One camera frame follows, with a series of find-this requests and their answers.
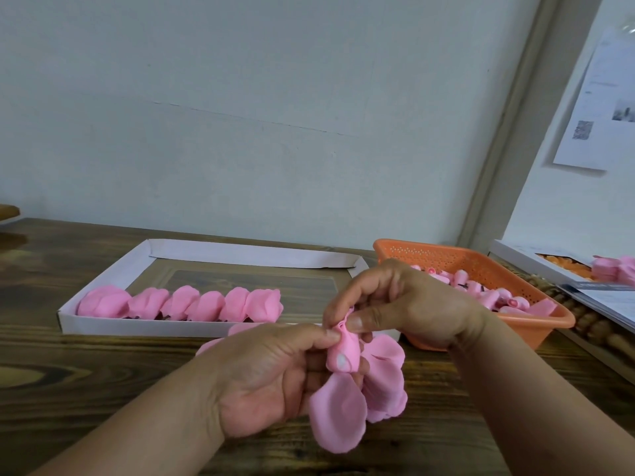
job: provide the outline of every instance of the orange basket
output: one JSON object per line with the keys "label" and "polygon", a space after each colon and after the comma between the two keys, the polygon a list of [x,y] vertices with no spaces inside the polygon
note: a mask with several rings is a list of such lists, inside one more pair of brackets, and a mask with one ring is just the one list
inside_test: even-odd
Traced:
{"label": "orange basket", "polygon": [[[514,296],[524,297],[531,304],[550,298],[496,261],[469,249],[391,239],[376,240],[373,248],[379,262],[392,258],[410,265],[420,265],[422,269],[434,267],[437,271],[452,273],[463,269],[470,275],[470,279],[491,289],[505,288]],[[575,325],[575,317],[562,304],[558,304],[550,317],[511,314],[500,314],[499,317],[532,349],[536,349],[553,329],[568,329]],[[419,349],[434,350],[417,342],[414,337],[408,337],[407,334],[406,337]]]}

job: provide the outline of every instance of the wood grain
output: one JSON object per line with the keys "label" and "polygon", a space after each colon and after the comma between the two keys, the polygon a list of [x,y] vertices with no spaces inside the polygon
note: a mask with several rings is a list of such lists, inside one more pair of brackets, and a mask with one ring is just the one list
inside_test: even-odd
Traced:
{"label": "wood grain", "polygon": [[[36,468],[204,342],[60,334],[56,309],[149,237],[290,246],[35,219],[0,227],[0,474]],[[375,263],[371,252],[352,252]],[[349,454],[321,450],[308,421],[299,419],[227,442],[201,474],[508,474],[447,354],[402,344],[406,411],[369,424]],[[558,333],[538,352],[617,423],[635,430],[635,386]]]}
{"label": "wood grain", "polygon": [[0,220],[7,220],[18,215],[20,215],[18,207],[0,204]]}

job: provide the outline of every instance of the white cardboard box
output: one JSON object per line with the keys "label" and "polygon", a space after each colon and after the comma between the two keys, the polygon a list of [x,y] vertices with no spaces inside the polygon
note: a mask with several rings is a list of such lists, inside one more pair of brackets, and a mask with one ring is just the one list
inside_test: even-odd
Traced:
{"label": "white cardboard box", "polygon": [[[75,315],[91,290],[112,284],[125,289],[156,259],[287,268],[346,268],[355,277],[368,268],[359,255],[192,240],[148,239],[116,261],[75,294],[58,311],[64,334],[100,336],[225,337],[232,322],[100,319]],[[386,331],[397,339],[397,331]]]}
{"label": "white cardboard box", "polygon": [[560,266],[549,262],[537,254],[550,256],[569,257],[577,262],[591,267],[592,258],[573,254],[560,248],[550,248],[545,246],[532,246],[528,244],[514,244],[506,240],[494,240],[489,248],[490,253],[496,257],[515,265],[529,274],[536,274],[547,279],[554,284],[566,284],[568,282],[586,281],[583,277],[563,269]]}

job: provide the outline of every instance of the carved wooden edge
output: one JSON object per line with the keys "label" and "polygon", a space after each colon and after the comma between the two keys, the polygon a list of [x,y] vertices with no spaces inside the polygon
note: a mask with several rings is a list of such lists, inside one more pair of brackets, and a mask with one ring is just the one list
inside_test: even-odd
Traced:
{"label": "carved wooden edge", "polygon": [[635,384],[635,336],[598,312],[577,302],[555,284],[536,274],[528,274],[504,260],[496,261],[543,293],[560,302],[575,316],[575,328],[558,329],[561,334],[606,364],[631,384]]}
{"label": "carved wooden edge", "polygon": [[16,206],[0,204],[0,220],[12,219],[20,215],[20,209]]}

